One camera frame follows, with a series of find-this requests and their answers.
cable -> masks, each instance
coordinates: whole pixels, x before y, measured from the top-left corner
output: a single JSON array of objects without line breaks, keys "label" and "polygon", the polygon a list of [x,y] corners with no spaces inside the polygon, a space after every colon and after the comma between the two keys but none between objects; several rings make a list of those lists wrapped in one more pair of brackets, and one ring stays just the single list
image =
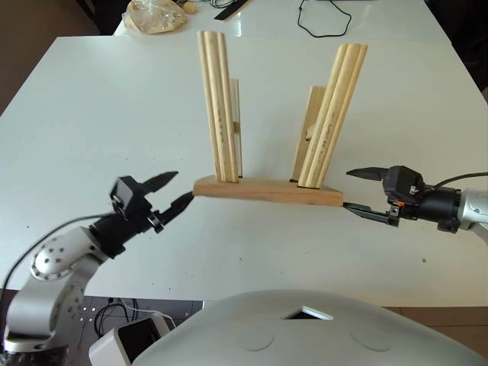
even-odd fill
[{"label": "cable", "polygon": [[176,324],[175,324],[175,321],[173,320],[173,318],[171,318],[169,315],[167,314],[164,314],[164,313],[161,313],[160,311],[157,311],[157,310],[141,310],[141,309],[134,309],[133,307],[130,307],[129,305],[127,305],[127,303],[125,302],[125,300],[123,298],[120,299],[122,301],[122,303],[124,304],[124,306],[127,308],[127,309],[131,309],[131,310],[137,310],[137,311],[140,311],[141,313],[155,313],[155,314],[159,314],[160,316],[163,316],[165,318],[168,318],[172,325],[173,325],[173,329],[176,328]]},{"label": "cable", "polygon": [[[10,282],[10,278],[13,275],[14,271],[17,269],[17,267],[22,263],[22,261],[34,250],[36,247],[41,244],[44,240],[46,240],[48,237],[53,235],[56,231],[61,230],[63,227],[68,226],[72,223],[77,223],[79,221],[84,221],[84,220],[93,220],[93,219],[100,219],[102,217],[108,217],[112,215],[118,215],[118,213],[100,213],[98,215],[89,215],[89,216],[81,216],[81,217],[76,217],[75,219],[66,221],[65,223],[62,223],[61,225],[57,226],[56,228],[52,229],[49,231],[46,235],[44,235],[42,238],[37,240],[30,248],[24,252],[20,256],[20,258],[12,265],[10,270],[7,273],[7,276],[5,277],[5,280],[3,281],[2,288],[0,289],[0,314],[2,314],[2,309],[3,309],[3,303],[5,301],[5,291],[7,290],[8,283]],[[2,352],[4,351],[4,345],[3,345],[3,339],[2,339]]]},{"label": "cable", "polygon": [[329,0],[329,1],[330,1],[330,3],[332,5],[334,5],[334,7],[337,10],[339,10],[341,13],[343,13],[344,15],[347,15],[349,17],[348,23],[345,25],[345,29],[344,29],[344,31],[342,33],[340,33],[340,34],[313,34],[308,28],[306,28],[305,26],[303,26],[302,24],[300,24],[300,18],[301,18],[301,15],[302,15],[303,4],[304,4],[305,0],[302,0],[302,2],[300,3],[300,6],[298,7],[298,19],[297,19],[297,25],[298,25],[298,27],[304,29],[310,36],[312,36],[314,38],[342,37],[344,34],[346,34],[347,31],[348,31],[348,28],[349,28],[349,24],[351,23],[351,20],[352,20],[352,15],[350,15],[349,13],[346,13],[345,11],[343,11],[332,0]]},{"label": "cable", "polygon": [[129,314],[127,314],[127,309],[120,303],[109,303],[106,307],[102,307],[97,314],[95,315],[95,318],[93,319],[93,329],[95,331],[95,334],[98,336],[98,339],[104,336],[104,332],[102,332],[101,327],[103,323],[103,317],[105,315],[105,312],[107,309],[110,309],[111,307],[121,307],[124,310],[124,315],[125,315],[125,320],[130,323],[129,320]]},{"label": "cable", "polygon": [[215,9],[224,9],[236,2],[236,0],[210,0],[210,6]]},{"label": "cable", "polygon": [[440,181],[438,184],[433,185],[423,191],[423,194],[433,192],[436,189],[445,186],[447,183],[451,183],[453,181],[460,181],[461,179],[466,179],[466,178],[476,178],[476,177],[485,177],[488,176],[488,172],[479,172],[479,173],[469,173],[469,174],[463,174],[463,175],[456,175],[455,177],[445,179],[444,181]]},{"label": "cable", "polygon": [[132,299],[132,306],[134,308],[134,310],[132,310],[132,321],[134,320],[137,320],[137,309],[139,306],[137,305],[137,300],[136,299]]}]

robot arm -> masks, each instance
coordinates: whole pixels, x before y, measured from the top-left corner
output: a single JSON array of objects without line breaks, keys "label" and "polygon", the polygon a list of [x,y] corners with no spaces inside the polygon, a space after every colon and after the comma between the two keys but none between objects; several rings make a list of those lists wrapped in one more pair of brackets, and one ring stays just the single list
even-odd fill
[{"label": "robot arm", "polygon": [[30,263],[30,277],[8,309],[4,334],[7,364],[63,364],[76,314],[88,281],[124,244],[153,228],[160,233],[193,200],[184,194],[160,213],[144,198],[164,187],[177,172],[145,183],[119,178],[111,192],[115,213],[89,228],[77,227],[46,241]]},{"label": "robot arm", "polygon": [[360,217],[391,226],[398,226],[400,218],[432,221],[441,231],[473,231],[488,244],[488,191],[461,191],[441,184],[426,185],[419,173],[405,166],[355,169],[347,174],[383,181],[383,189],[391,205],[389,211],[381,213],[372,211],[368,206],[344,203],[346,209]]}]

wooden plank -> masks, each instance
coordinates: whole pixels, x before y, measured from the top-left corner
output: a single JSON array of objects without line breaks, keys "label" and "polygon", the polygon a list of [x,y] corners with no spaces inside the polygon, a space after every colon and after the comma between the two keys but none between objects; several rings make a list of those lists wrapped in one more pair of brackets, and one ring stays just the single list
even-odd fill
[{"label": "wooden plank", "polygon": [[234,122],[234,146],[236,147],[237,173],[242,178],[241,108],[239,104],[239,80],[230,79],[230,99]]},{"label": "wooden plank", "polygon": [[209,176],[194,183],[195,196],[235,198],[239,200],[316,204],[342,207],[342,192],[331,188],[299,188],[289,181],[241,178],[239,184],[225,183]]},{"label": "wooden plank", "polygon": [[298,178],[300,177],[300,172],[310,143],[310,141],[307,140],[307,134],[309,129],[316,123],[320,105],[322,104],[325,93],[325,86],[314,85],[310,88],[307,111],[305,113],[305,118],[303,119],[303,126],[298,139],[297,152],[295,153],[295,163],[291,172],[291,181],[298,181]]}]

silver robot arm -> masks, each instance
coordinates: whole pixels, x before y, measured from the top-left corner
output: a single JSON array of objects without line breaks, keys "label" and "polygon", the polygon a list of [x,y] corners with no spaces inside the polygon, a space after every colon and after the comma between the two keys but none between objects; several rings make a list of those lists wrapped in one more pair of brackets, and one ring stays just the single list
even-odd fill
[{"label": "silver robot arm", "polygon": [[119,178],[111,192],[113,215],[42,244],[30,263],[27,283],[8,308],[3,338],[8,366],[65,363],[76,314],[98,267],[121,254],[135,235],[151,228],[160,233],[193,200],[189,192],[160,213],[144,198],[176,174],[163,173],[144,183],[129,176]]},{"label": "silver robot arm", "polygon": [[5,350],[36,352],[66,346],[88,281],[108,259],[84,227],[44,243],[30,264],[30,277],[11,302]]},{"label": "silver robot arm", "polygon": [[460,229],[472,231],[488,245],[488,191],[464,190],[457,218]]}]

wooden base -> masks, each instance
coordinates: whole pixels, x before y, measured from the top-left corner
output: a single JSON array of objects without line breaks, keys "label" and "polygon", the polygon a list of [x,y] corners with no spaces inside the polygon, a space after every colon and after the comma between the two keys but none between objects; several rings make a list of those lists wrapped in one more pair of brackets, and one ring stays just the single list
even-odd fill
[{"label": "wooden base", "polygon": [[283,202],[289,204],[316,204],[341,207],[342,192],[331,188],[299,188],[289,181],[240,178],[239,183],[217,181],[214,175],[194,183],[195,196],[235,198],[239,200]]}]

